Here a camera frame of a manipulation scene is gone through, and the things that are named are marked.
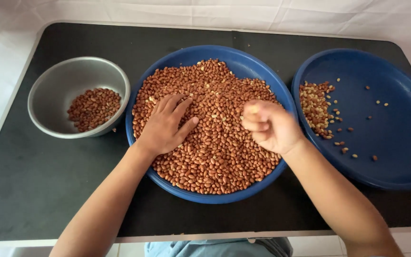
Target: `left hand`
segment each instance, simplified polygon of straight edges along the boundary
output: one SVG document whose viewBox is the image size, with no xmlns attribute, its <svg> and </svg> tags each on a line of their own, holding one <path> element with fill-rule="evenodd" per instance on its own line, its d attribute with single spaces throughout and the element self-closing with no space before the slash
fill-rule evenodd
<svg viewBox="0 0 411 257">
<path fill-rule="evenodd" d="M 177 106 L 177 102 L 184 96 L 168 95 L 155 105 L 141 136 L 136 141 L 140 147 L 157 156 L 174 150 L 185 140 L 188 133 L 198 124 L 199 118 L 191 118 L 178 129 L 186 108 L 193 101 L 187 99 Z"/>
</svg>

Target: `metal bowl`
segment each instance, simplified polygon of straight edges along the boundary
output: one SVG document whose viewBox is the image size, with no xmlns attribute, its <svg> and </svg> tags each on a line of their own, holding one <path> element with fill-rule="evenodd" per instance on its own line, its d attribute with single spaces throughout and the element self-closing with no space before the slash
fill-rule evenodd
<svg viewBox="0 0 411 257">
<path fill-rule="evenodd" d="M 72 100 L 94 88 L 108 88 L 120 94 L 120 109 L 106 123 L 79 132 L 68 119 Z M 28 95 L 28 113 L 43 132 L 58 138 L 83 138 L 111 131 L 122 118 L 130 94 L 129 80 L 115 63 L 97 57 L 77 57 L 45 71 Z"/>
</svg>

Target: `large blue tray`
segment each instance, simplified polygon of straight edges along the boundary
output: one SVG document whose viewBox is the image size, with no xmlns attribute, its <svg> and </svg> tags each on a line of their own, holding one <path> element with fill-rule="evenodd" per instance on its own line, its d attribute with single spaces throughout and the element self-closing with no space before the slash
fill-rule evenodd
<svg viewBox="0 0 411 257">
<path fill-rule="evenodd" d="M 229 47 L 214 45 L 194 46 L 173 52 L 155 62 L 142 75 L 137 84 L 132 86 L 126 116 L 126 131 L 130 145 L 136 141 L 133 136 L 132 129 L 132 108 L 136 102 L 137 91 L 142 87 L 144 79 L 146 79 L 149 75 L 152 75 L 156 69 L 163 69 L 164 67 L 179 67 L 180 64 L 182 64 L 182 66 L 191 66 L 200 60 L 208 60 L 210 58 L 218 58 L 220 61 L 226 62 L 228 68 L 238 78 L 246 77 L 266 80 L 266 84 L 270 85 L 270 89 L 277 97 L 277 100 L 283 105 L 283 107 L 285 107 L 286 110 L 292 112 L 297 119 L 297 112 L 294 107 L 293 99 L 285 84 L 277 76 L 277 74 L 262 61 L 245 52 Z M 222 195 L 202 195 L 179 189 L 178 187 L 173 187 L 171 183 L 158 176 L 158 174 L 151 167 L 148 169 L 147 175 L 164 190 L 180 198 L 198 203 L 230 203 L 248 198 L 263 190 L 271 184 L 285 168 L 286 162 L 281 160 L 272 173 L 261 182 L 256 182 L 245 190 Z"/>
<path fill-rule="evenodd" d="M 334 138 L 316 137 L 300 107 L 299 85 L 329 81 L 336 90 L 328 110 L 338 108 L 343 122 L 329 124 Z M 384 189 L 411 189 L 411 78 L 388 61 L 352 49 L 333 49 L 310 57 L 298 69 L 291 92 L 308 138 L 339 171 Z M 343 155 L 334 142 L 345 142 Z M 372 155 L 378 161 L 372 161 Z"/>
</svg>

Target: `black table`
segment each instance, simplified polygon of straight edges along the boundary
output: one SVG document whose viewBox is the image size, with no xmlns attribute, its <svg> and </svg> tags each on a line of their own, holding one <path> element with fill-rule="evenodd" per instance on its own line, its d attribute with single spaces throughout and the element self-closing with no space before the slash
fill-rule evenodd
<svg viewBox="0 0 411 257">
<path fill-rule="evenodd" d="M 37 45 L 0 132 L 0 241 L 56 239 L 128 148 L 124 122 L 101 137 L 59 139 L 41 132 L 26 108 L 34 81 L 49 67 L 78 56 L 118 64 L 131 84 L 161 57 L 181 48 L 215 44 L 243 50 L 270 66 L 290 88 L 297 68 L 326 49 L 360 49 L 411 75 L 391 42 L 346 38 L 55 23 Z M 391 227 L 411 226 L 411 191 L 390 192 L 356 183 Z M 143 178 L 119 237 L 244 231 L 318 231 L 328 225 L 290 169 L 269 187 L 229 204 L 189 202 Z"/>
</svg>

